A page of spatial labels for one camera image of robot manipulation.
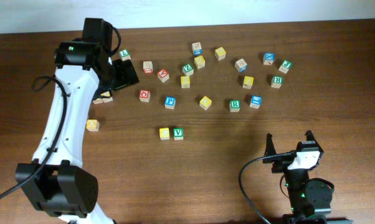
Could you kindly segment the yellow C block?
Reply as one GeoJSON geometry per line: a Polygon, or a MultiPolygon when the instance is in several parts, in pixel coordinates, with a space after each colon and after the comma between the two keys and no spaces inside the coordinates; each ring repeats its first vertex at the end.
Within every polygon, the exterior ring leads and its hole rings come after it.
{"type": "Polygon", "coordinates": [[[169,128],[160,128],[159,137],[160,140],[168,140],[170,138],[169,128]]]}

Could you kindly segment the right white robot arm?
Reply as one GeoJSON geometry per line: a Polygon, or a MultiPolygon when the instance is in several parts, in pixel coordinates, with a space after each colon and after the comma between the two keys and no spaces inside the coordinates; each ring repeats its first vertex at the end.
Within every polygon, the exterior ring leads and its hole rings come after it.
{"type": "Polygon", "coordinates": [[[325,179],[309,177],[309,171],[319,165],[324,150],[310,130],[305,136],[306,139],[298,142],[295,150],[278,154],[272,135],[267,134],[264,163],[272,165],[272,173],[283,174],[292,208],[291,214],[283,215],[283,222],[352,223],[347,218],[327,219],[335,187],[325,179]]]}

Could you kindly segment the green V block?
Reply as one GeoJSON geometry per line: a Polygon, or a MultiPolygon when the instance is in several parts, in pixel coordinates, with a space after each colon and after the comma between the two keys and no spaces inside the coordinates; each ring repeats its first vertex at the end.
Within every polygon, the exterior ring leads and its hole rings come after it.
{"type": "Polygon", "coordinates": [[[174,128],[173,129],[173,136],[174,136],[175,140],[183,140],[184,139],[183,128],[174,128]]]}

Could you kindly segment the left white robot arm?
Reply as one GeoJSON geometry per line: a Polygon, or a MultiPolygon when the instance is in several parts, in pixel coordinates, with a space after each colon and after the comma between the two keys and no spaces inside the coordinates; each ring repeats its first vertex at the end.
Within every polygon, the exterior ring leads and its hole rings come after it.
{"type": "Polygon", "coordinates": [[[16,181],[32,206],[67,223],[114,223],[98,199],[97,178],[83,170],[82,143],[90,106],[104,93],[139,82],[131,60],[112,60],[109,22],[86,18],[82,36],[55,51],[55,92],[43,137],[32,161],[16,168],[16,181]]]}

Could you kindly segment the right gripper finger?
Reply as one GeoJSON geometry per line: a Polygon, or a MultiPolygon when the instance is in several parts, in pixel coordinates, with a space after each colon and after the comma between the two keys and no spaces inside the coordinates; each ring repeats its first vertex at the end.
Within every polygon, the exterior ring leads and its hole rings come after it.
{"type": "Polygon", "coordinates": [[[317,146],[318,145],[318,142],[316,141],[313,133],[311,130],[307,130],[306,133],[305,133],[305,136],[306,136],[306,141],[304,142],[304,145],[314,145],[314,146],[317,146]]]}
{"type": "Polygon", "coordinates": [[[267,133],[264,156],[267,157],[268,159],[273,158],[274,156],[277,155],[272,137],[273,136],[270,133],[267,133]]]}

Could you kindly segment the blue P block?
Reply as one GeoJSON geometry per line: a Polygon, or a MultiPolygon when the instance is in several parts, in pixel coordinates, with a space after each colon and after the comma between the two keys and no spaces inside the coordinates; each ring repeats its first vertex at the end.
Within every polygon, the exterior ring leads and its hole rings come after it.
{"type": "Polygon", "coordinates": [[[165,107],[165,108],[173,110],[174,107],[175,107],[175,104],[176,104],[176,99],[175,99],[175,97],[167,96],[167,97],[165,98],[165,102],[164,102],[164,107],[165,107]]]}

